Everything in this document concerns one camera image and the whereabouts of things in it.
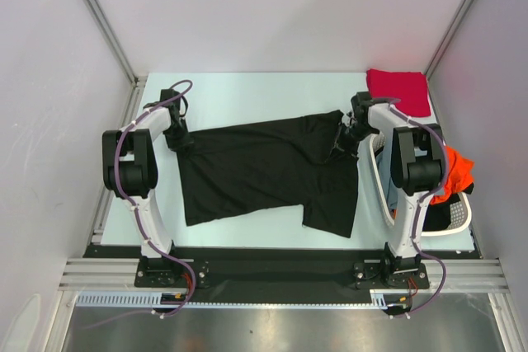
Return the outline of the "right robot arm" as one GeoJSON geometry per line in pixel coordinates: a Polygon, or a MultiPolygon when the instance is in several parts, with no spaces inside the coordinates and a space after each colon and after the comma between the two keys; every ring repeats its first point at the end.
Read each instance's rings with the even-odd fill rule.
{"type": "Polygon", "coordinates": [[[389,238],[377,278],[386,286],[399,287],[419,273],[421,237],[427,207],[442,190],[448,174],[446,147],[436,124],[421,124],[399,111],[395,98],[374,98],[359,92],[351,98],[351,113],[340,124],[334,149],[354,154],[360,142],[372,134],[383,134],[382,169],[397,195],[396,219],[389,226],[389,238]]]}

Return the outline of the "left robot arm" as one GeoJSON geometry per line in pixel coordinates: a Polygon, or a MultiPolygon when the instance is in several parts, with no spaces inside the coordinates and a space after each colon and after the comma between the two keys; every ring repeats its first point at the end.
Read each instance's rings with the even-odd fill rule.
{"type": "Polygon", "coordinates": [[[101,138],[104,185],[130,211],[140,237],[137,288],[171,288],[180,281],[191,288],[195,283],[191,266],[172,253],[174,241],[155,195],[158,165],[153,147],[160,137],[171,148],[190,145],[185,95],[192,86],[192,81],[183,80],[161,90],[159,100],[145,105],[136,119],[121,129],[107,130],[101,138]]]}

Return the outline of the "black t shirt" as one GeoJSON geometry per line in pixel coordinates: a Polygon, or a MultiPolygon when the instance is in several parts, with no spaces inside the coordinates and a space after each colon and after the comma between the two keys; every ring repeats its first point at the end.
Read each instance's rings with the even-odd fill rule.
{"type": "Polygon", "coordinates": [[[188,226],[300,205],[302,224],[351,237],[358,200],[355,155],[335,148],[343,113],[191,132],[177,154],[188,226]]]}

